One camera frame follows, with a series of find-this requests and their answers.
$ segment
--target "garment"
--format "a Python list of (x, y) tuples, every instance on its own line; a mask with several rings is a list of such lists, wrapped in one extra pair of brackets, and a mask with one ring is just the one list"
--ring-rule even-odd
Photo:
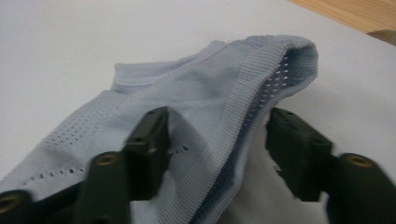
[(133, 223), (214, 223), (238, 191), (248, 144), (267, 112), (312, 82), (315, 45), (298, 36), (212, 42), (176, 62), (117, 64), (103, 91), (60, 124), (0, 183), (40, 200), (121, 150), (144, 114), (169, 107), (172, 154), (158, 195), (132, 202)]

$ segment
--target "wooden surface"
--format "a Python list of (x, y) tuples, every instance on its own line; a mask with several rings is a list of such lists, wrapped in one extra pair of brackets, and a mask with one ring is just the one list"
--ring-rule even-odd
[(364, 33), (396, 30), (396, 0), (290, 0)]

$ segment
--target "white surface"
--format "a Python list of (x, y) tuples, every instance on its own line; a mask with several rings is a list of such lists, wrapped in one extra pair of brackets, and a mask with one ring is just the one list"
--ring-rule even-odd
[[(114, 63), (176, 60), (213, 39), (249, 35), (313, 40), (319, 77), (280, 106), (396, 180), (396, 48), (279, 0), (0, 1), (0, 178), (109, 89)], [(321, 204), (291, 198), (257, 141), (244, 187), (222, 220), (325, 223)]]

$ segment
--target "tabletop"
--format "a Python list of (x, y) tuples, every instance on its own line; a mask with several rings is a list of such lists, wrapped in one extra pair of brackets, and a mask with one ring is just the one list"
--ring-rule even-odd
[[(115, 63), (173, 61), (214, 39), (250, 35), (315, 42), (318, 78), (278, 106), (331, 139), (336, 153), (370, 157), (396, 180), (396, 48), (279, 0), (0, 1), (0, 179), (110, 88)], [(326, 223), (322, 203), (292, 199), (264, 137), (262, 129), (220, 222)]]

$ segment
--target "brass screw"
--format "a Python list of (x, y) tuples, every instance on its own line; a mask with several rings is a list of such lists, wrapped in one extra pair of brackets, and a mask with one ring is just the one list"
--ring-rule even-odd
[(373, 163), (360, 156), (348, 156), (347, 159), (350, 163), (361, 167), (372, 167)]
[(110, 165), (117, 161), (118, 157), (114, 154), (107, 154), (96, 159), (97, 165)]
[(8, 212), (18, 206), (21, 202), (21, 196), (18, 194), (8, 195), (7, 197), (0, 198), (0, 214)]

